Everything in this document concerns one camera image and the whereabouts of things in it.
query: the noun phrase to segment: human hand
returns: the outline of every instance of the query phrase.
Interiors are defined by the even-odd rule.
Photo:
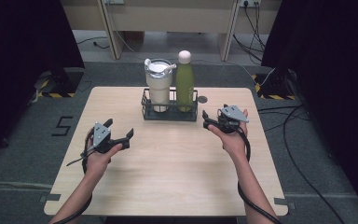
[[[88,148],[92,145],[92,137],[88,141]],[[117,144],[113,146],[109,151],[106,153],[100,153],[98,151],[92,150],[87,159],[87,172],[86,175],[92,175],[94,177],[101,178],[106,171],[107,164],[110,163],[111,158],[118,153],[121,148],[123,147],[122,144]]]
[[[243,110],[243,114],[248,117],[248,111],[246,109]],[[242,128],[243,133],[247,136],[248,130],[245,122],[241,121],[240,127]],[[223,133],[213,125],[209,125],[208,129],[220,138],[223,143],[223,149],[232,159],[246,158],[246,146],[238,133]]]

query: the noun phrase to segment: forearm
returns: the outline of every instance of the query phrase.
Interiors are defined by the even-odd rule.
[[[58,211],[56,216],[49,223],[63,220],[79,211],[90,198],[92,192],[95,189],[95,186],[98,184],[100,179],[101,178],[97,175],[85,175],[75,191],[71,194],[68,200],[63,204],[60,211]],[[77,223],[78,220],[79,217],[75,218],[69,223]]]
[[[240,186],[246,198],[272,216],[277,217],[246,158],[231,156],[231,159],[234,161]],[[245,204],[245,211],[250,224],[271,223],[270,220],[259,214],[248,204]]]

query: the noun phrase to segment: white lid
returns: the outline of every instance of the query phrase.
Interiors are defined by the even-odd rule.
[[[179,52],[179,63],[191,63],[191,53],[187,50]]]

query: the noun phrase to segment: power outlet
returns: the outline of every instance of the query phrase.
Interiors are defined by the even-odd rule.
[[[260,6],[261,0],[240,0],[240,7],[244,7],[245,1],[248,2],[248,7],[255,7],[256,4]]]

